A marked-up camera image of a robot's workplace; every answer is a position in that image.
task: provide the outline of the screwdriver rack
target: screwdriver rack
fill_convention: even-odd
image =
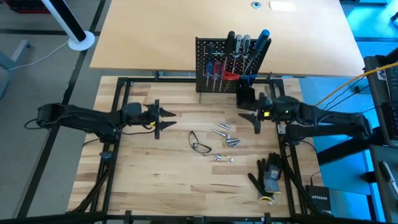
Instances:
[[[206,65],[209,62],[209,55],[207,53],[207,46],[208,44],[212,43],[215,45],[215,52],[214,54],[210,57],[211,62],[214,62],[215,60],[219,60],[220,62],[225,61],[225,53],[224,53],[224,45],[225,45],[226,39],[206,39],[206,38],[196,38],[196,92],[197,93],[236,93],[237,87],[248,87],[247,82],[244,82],[242,79],[236,80],[236,81],[230,81],[229,87],[227,89],[227,80],[223,80],[222,82],[222,87],[221,91],[220,89],[220,83],[221,83],[221,75],[218,75],[218,78],[216,80],[216,86],[215,86],[215,91],[213,91],[213,75],[210,75],[208,85],[206,86]],[[249,63],[251,57],[250,55],[252,54],[252,51],[254,50],[254,45],[256,43],[256,39],[251,40],[250,42],[250,47],[249,47],[249,57],[246,59],[245,62],[245,67]],[[259,54],[258,58],[254,59],[253,62],[251,63],[250,67],[248,68],[246,75],[257,75],[258,71],[260,69],[261,63],[264,60],[264,57],[267,53],[267,50],[271,44],[271,39],[268,39],[266,47],[264,47],[263,51]],[[235,69],[234,73],[238,74],[240,77],[242,76],[243,73],[243,57],[242,57],[242,50],[243,47],[241,46],[239,50],[239,57],[236,59],[235,62]],[[233,63],[234,63],[234,57],[233,54],[230,54],[228,56],[228,62],[226,66],[226,71],[232,72],[233,69]]]

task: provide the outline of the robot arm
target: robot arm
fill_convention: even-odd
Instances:
[[[159,100],[153,105],[145,105],[148,110],[141,111],[140,103],[129,103],[121,110],[102,112],[89,110],[73,105],[52,103],[38,108],[37,125],[41,128],[65,126],[79,129],[86,133],[95,133],[103,143],[115,143],[121,130],[129,125],[141,125],[146,129],[154,129],[155,139],[160,138],[160,132],[175,124],[175,121],[162,121],[160,117],[175,116],[159,106]]]
[[[346,134],[366,139],[371,135],[369,121],[361,113],[325,111],[290,96],[281,96],[271,103],[264,94],[260,94],[257,107],[257,116],[239,115],[252,122],[256,134],[261,131],[261,121],[284,121],[285,124],[278,126],[278,132],[285,134],[292,144],[313,136]]]

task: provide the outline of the black pegboard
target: black pegboard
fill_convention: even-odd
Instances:
[[[209,61],[209,56],[207,54],[207,46],[208,44],[212,43],[215,45],[215,53],[211,57],[211,61],[214,62],[215,60],[219,60],[220,62],[225,61],[225,54],[224,54],[224,45],[225,45],[226,39],[204,39],[204,38],[196,38],[196,91],[197,93],[236,93],[236,88],[237,86],[243,86],[245,87],[247,82],[244,82],[244,80],[238,80],[238,81],[230,81],[229,88],[225,90],[226,85],[228,81],[223,80],[222,82],[222,88],[221,91],[220,89],[220,83],[221,83],[221,75],[218,76],[218,79],[216,81],[216,88],[215,91],[213,91],[213,79],[210,77],[208,86],[206,86],[206,64]],[[254,50],[254,44],[256,43],[256,39],[251,40],[250,43],[250,48],[249,48],[249,57],[246,59],[245,66],[249,63],[250,61],[250,55],[252,51]],[[264,47],[264,50],[259,54],[258,58],[254,59],[251,66],[246,72],[246,75],[257,75],[258,71],[260,69],[261,63],[264,60],[264,56],[267,53],[268,47],[271,44],[271,39],[268,39],[266,47]],[[235,70],[234,73],[238,75],[242,75],[243,73],[243,57],[242,57],[242,49],[243,47],[241,46],[239,50],[239,57],[236,59],[235,63]],[[233,69],[233,63],[234,63],[234,58],[232,54],[228,56],[228,62],[226,66],[226,71],[232,72]]]

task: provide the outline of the wooden table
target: wooden table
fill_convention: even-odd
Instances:
[[[102,77],[95,101],[95,110],[109,111],[117,77]],[[302,99],[297,79],[285,80],[286,95]],[[255,84],[256,92],[264,85]],[[129,102],[160,104],[177,116],[167,120],[177,124],[167,128],[155,140],[153,134],[122,136],[113,180],[110,214],[134,215],[206,215],[229,217],[262,217],[270,212],[272,217],[289,217],[284,178],[279,181],[282,193],[275,197],[277,204],[269,205],[257,200],[257,190],[247,177],[257,176],[256,161],[267,158],[270,152],[279,152],[275,123],[262,123],[261,134],[254,134],[252,124],[240,118],[235,96],[232,94],[196,93],[194,83],[139,83],[129,92]],[[222,130],[218,124],[231,125],[233,138],[240,138],[238,148],[230,148],[225,138],[213,129]],[[203,156],[188,143],[188,133],[194,130],[202,144],[213,148]],[[145,131],[142,127],[126,127],[127,133]],[[87,135],[86,140],[96,138]],[[76,180],[68,209],[75,208],[95,183],[100,142],[83,148]],[[215,155],[222,161],[215,161]],[[315,151],[306,144],[297,147],[303,184],[319,171]],[[322,185],[319,174],[314,183]],[[296,211],[300,211],[297,190],[293,186]],[[103,195],[99,197],[101,209]]]
[[[272,44],[259,73],[352,77],[362,56],[339,0],[283,0],[275,11],[259,0],[113,0],[91,68],[195,71],[195,37],[226,38],[230,30]]]

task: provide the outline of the work glove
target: work glove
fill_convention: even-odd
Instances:
[[[264,186],[268,193],[280,194],[278,180],[282,173],[282,159],[279,154],[270,153],[268,162],[261,160],[261,166],[264,170]]]
[[[259,192],[259,200],[267,200],[270,203],[275,203],[274,194],[266,192],[266,190],[265,190],[264,169],[262,168],[262,164],[261,164],[260,160],[257,161],[257,168],[259,169],[259,176],[258,176],[257,180],[253,174],[248,174],[248,177]]]

